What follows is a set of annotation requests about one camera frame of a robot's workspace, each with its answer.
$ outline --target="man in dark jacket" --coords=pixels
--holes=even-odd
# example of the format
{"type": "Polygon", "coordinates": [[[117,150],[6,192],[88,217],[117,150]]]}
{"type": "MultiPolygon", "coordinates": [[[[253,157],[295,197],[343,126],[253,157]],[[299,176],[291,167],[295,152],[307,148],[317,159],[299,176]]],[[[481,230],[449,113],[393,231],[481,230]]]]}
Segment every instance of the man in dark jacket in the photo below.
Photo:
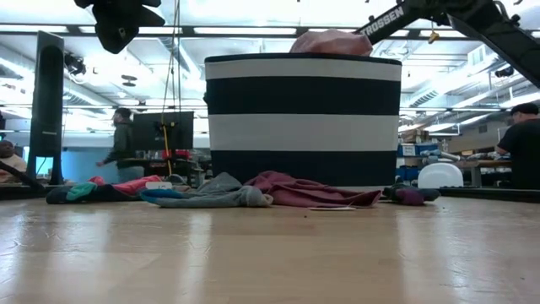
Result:
{"type": "Polygon", "coordinates": [[[495,147],[500,155],[510,153],[512,183],[520,189],[540,190],[537,173],[540,171],[540,119],[538,106],[525,103],[510,112],[515,124],[495,147]]]}
{"type": "Polygon", "coordinates": [[[115,161],[119,182],[129,182],[144,176],[144,168],[129,161],[129,159],[135,158],[131,116],[132,112],[127,108],[118,108],[115,111],[115,115],[112,117],[116,127],[114,145],[107,157],[96,164],[101,167],[115,161]]]}

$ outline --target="pile of clothes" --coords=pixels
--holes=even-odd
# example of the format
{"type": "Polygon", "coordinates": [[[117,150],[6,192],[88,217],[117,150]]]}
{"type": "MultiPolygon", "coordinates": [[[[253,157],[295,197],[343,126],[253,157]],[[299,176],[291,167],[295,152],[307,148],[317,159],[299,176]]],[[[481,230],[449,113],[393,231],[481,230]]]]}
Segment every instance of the pile of clothes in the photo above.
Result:
{"type": "Polygon", "coordinates": [[[399,183],[383,192],[353,192],[275,171],[263,172],[244,185],[231,175],[221,173],[197,189],[183,184],[166,189],[146,188],[147,182],[161,181],[159,176],[146,176],[132,182],[107,184],[102,178],[93,177],[88,182],[50,191],[46,201],[48,204],[146,201],[161,208],[260,208],[272,204],[301,208],[367,208],[376,204],[383,194],[394,203],[413,206],[439,196],[433,190],[399,183]]]}

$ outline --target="box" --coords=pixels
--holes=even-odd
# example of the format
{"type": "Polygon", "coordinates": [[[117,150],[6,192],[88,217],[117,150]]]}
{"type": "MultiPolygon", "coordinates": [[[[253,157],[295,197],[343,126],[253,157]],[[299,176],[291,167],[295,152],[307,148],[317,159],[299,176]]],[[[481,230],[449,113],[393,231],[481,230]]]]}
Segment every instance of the box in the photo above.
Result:
{"type": "Polygon", "coordinates": [[[437,144],[417,144],[416,145],[416,154],[421,155],[423,151],[433,151],[438,149],[439,146],[437,144]]]}
{"type": "Polygon", "coordinates": [[[400,144],[397,146],[397,156],[416,156],[414,144],[400,144]]]}
{"type": "Polygon", "coordinates": [[[424,130],[409,130],[401,134],[402,141],[406,144],[423,143],[429,139],[429,132],[424,130]]]}

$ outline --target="cable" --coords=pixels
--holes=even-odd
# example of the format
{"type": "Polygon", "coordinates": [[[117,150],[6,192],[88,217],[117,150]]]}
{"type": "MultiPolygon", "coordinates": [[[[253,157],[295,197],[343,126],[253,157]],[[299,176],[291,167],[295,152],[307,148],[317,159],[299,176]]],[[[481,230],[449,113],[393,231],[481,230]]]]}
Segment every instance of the cable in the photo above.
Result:
{"type": "Polygon", "coordinates": [[[41,162],[40,168],[35,172],[35,174],[40,174],[41,167],[45,164],[46,160],[47,160],[47,158],[43,159],[43,161],[41,162]]]}
{"type": "MultiPolygon", "coordinates": [[[[165,126],[165,107],[167,102],[167,93],[169,91],[169,79],[170,75],[172,74],[172,85],[173,85],[173,102],[175,102],[175,73],[174,73],[174,66],[173,66],[173,60],[174,60],[174,50],[172,49],[175,45],[175,37],[176,37],[176,28],[180,26],[180,2],[178,0],[175,0],[175,15],[174,15],[174,21],[173,21],[173,31],[172,31],[172,43],[171,43],[171,49],[170,49],[170,57],[169,57],[169,65],[167,66],[167,69],[170,70],[170,73],[167,73],[167,79],[165,82],[165,96],[163,97],[163,107],[161,109],[161,126],[163,127],[163,134],[165,139],[165,155],[169,156],[169,139],[167,136],[167,127],[165,126]]],[[[167,166],[169,168],[169,175],[172,175],[172,165],[170,164],[170,157],[167,157],[167,166]]]]}

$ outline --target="white stripe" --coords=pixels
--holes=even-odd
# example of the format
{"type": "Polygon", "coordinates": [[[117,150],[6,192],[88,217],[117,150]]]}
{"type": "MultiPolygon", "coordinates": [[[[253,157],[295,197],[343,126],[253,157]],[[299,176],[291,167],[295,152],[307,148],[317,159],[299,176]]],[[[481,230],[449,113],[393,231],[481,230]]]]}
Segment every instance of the white stripe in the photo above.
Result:
{"type": "Polygon", "coordinates": [[[242,151],[395,151],[398,116],[210,115],[210,148],[242,151]]]}
{"type": "Polygon", "coordinates": [[[332,77],[401,81],[401,65],[343,59],[287,58],[208,62],[206,79],[242,77],[332,77]]]}

